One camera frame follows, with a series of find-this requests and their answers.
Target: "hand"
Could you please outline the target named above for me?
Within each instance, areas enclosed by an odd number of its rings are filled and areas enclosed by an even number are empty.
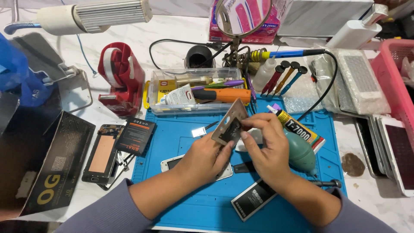
[[[263,149],[248,132],[242,131],[241,138],[260,177],[278,192],[294,177],[289,168],[289,143],[282,124],[273,113],[258,113],[241,123],[246,129],[258,128],[262,131]]]
[[[214,181],[229,161],[234,146],[234,141],[230,141],[219,151],[221,144],[213,141],[211,134],[212,132],[196,140],[172,169],[193,189]]]

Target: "white dropper bottle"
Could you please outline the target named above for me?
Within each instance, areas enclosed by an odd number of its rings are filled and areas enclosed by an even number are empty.
[[[266,83],[275,73],[276,60],[274,58],[269,58],[261,65],[256,73],[255,78],[252,81],[252,85],[256,92],[261,92],[265,87]]]
[[[376,22],[388,16],[388,7],[383,4],[372,4],[362,20],[349,20],[326,44],[331,49],[359,49],[382,27]]]

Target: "purple sleeve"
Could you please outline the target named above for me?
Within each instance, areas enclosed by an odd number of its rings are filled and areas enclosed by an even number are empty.
[[[107,195],[70,217],[55,233],[143,232],[151,221],[133,202],[130,185],[132,182],[124,179]]]
[[[316,228],[318,233],[397,233],[390,226],[352,203],[338,188],[327,189],[329,193],[341,199],[341,211],[327,226]]]

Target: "red tape dispenser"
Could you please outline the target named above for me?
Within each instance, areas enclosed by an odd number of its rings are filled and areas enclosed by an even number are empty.
[[[134,116],[142,103],[145,73],[131,48],[123,42],[105,46],[98,72],[111,85],[110,93],[98,100],[119,117]]]

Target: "yellow glue tube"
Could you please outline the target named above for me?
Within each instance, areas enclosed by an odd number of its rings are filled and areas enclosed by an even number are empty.
[[[271,112],[276,114],[277,118],[279,119],[280,123],[282,123],[283,127],[286,130],[291,131],[292,133],[298,134],[300,137],[305,139],[311,146],[315,154],[322,148],[325,144],[326,140],[312,132],[310,129],[306,128],[304,125],[299,123],[296,119],[294,119],[291,115],[283,110],[275,110],[270,105],[267,106]]]

